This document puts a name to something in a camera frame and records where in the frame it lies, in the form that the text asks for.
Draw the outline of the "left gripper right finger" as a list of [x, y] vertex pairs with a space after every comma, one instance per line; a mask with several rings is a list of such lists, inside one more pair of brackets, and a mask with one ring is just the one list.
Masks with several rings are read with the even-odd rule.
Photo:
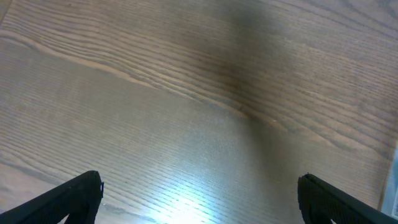
[[298, 205], [305, 224], [397, 224], [397, 220], [313, 174], [298, 178]]

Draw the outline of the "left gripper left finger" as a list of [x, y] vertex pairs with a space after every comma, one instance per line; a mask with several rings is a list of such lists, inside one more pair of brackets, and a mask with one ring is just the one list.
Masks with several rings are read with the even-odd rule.
[[1, 214], [1, 223], [94, 224], [103, 198], [99, 172], [89, 170], [22, 205]]

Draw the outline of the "clear plastic container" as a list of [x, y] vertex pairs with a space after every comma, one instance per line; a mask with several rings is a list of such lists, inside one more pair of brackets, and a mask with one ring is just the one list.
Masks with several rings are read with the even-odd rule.
[[398, 151], [395, 150], [386, 182], [381, 212], [397, 220]]

